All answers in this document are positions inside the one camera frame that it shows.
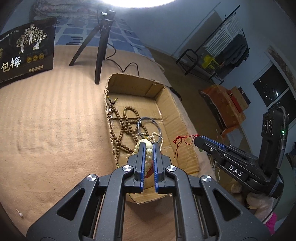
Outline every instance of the tripod leg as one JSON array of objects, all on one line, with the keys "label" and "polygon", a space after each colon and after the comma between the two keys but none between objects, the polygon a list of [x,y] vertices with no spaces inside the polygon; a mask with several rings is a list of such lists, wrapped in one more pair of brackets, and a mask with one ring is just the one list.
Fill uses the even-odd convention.
[{"label": "tripod leg", "polygon": [[84,48],[87,46],[87,44],[92,40],[92,38],[96,35],[96,33],[100,30],[100,26],[96,26],[91,32],[90,34],[86,37],[86,39],[84,40],[84,42],[82,43],[82,45],[80,46],[80,48],[77,50],[76,54],[74,55],[73,59],[71,60],[69,66],[74,65],[76,59],[79,57],[79,55],[81,54],[81,52],[84,50]]},{"label": "tripod leg", "polygon": [[103,63],[103,59],[105,59],[108,39],[109,39],[108,29],[102,28],[101,29],[100,44],[99,44],[99,48],[98,48],[98,55],[96,58],[96,72],[95,72],[95,77],[94,77],[94,82],[96,83],[96,85],[98,85],[100,83],[102,63]]}]

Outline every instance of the window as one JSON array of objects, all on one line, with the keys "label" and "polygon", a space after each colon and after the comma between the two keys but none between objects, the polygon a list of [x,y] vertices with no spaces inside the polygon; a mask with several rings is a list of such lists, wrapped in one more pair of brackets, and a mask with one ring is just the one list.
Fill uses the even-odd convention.
[{"label": "window", "polygon": [[289,116],[289,123],[296,118],[294,90],[273,64],[253,85],[263,99],[268,110],[282,105]]}]

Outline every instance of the cardboard box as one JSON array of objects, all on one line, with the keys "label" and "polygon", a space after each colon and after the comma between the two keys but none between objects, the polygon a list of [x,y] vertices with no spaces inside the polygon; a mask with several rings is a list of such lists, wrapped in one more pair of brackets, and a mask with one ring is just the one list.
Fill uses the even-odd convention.
[{"label": "cardboard box", "polygon": [[236,98],[239,106],[241,107],[241,109],[243,111],[249,107],[249,105],[247,104],[243,95],[241,94],[241,92],[239,91],[239,89],[236,86],[231,89],[231,93]]},{"label": "cardboard box", "polygon": [[[190,134],[169,88],[153,80],[128,74],[113,74],[107,81],[105,96],[107,95],[112,100],[118,98],[115,107],[119,110],[121,117],[123,116],[123,109],[126,106],[132,106],[138,111],[140,117],[147,116],[153,118],[160,126],[163,135],[164,142],[161,153],[169,156],[172,164],[183,169],[187,174],[197,176],[200,169],[197,153],[193,145],[182,145],[179,147],[178,158],[174,159],[177,145],[173,141],[177,136],[189,136]],[[108,121],[109,102],[107,99],[105,104],[106,121]],[[129,119],[136,117],[129,110],[127,111],[127,116]],[[112,116],[111,125],[115,135],[118,137],[121,126],[115,115]],[[144,125],[147,127],[150,135],[152,132],[158,132],[154,124],[144,122]],[[116,142],[113,143],[110,129],[109,133],[110,144],[114,155],[114,168],[124,166],[130,154],[121,150],[119,159],[116,161]],[[134,149],[136,145],[134,139],[126,133],[122,137],[122,143],[131,149]],[[166,195],[155,193],[154,175],[152,174],[144,180],[144,192],[141,194],[129,194],[127,200],[141,204],[154,201]]]}]

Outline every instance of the cardboard flap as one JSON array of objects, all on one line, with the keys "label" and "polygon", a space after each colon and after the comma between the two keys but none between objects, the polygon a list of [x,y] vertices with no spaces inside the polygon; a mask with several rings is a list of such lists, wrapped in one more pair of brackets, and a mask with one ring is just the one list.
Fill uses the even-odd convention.
[{"label": "cardboard flap", "polygon": [[160,83],[134,75],[113,74],[109,78],[107,89],[112,93],[154,98],[163,87]]},{"label": "cardboard flap", "polygon": [[[177,145],[173,142],[177,136],[190,136],[185,123],[183,122],[180,112],[175,105],[171,92],[168,88],[164,88],[157,97],[156,103],[162,113],[162,120],[165,131],[168,135],[170,145],[175,152]],[[183,169],[187,174],[199,171],[197,154],[192,145],[182,145],[178,149],[178,158],[176,158],[178,167]]]}]

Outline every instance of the tree illustration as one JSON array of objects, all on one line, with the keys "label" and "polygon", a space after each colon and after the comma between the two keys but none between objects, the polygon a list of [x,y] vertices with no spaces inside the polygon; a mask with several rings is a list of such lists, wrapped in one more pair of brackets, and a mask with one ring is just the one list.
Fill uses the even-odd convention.
[{"label": "tree illustration", "polygon": [[29,38],[29,45],[33,43],[33,36],[37,30],[38,28],[35,27],[35,24],[31,24],[30,27],[25,30],[25,35]]},{"label": "tree illustration", "polygon": [[16,44],[17,47],[20,47],[20,51],[23,53],[24,52],[24,45],[29,42],[28,36],[22,34],[20,38],[17,40]]},{"label": "tree illustration", "polygon": [[39,45],[42,40],[46,39],[47,34],[43,30],[36,28],[33,33],[33,41],[36,42],[36,45],[33,47],[34,50],[39,49]]}]

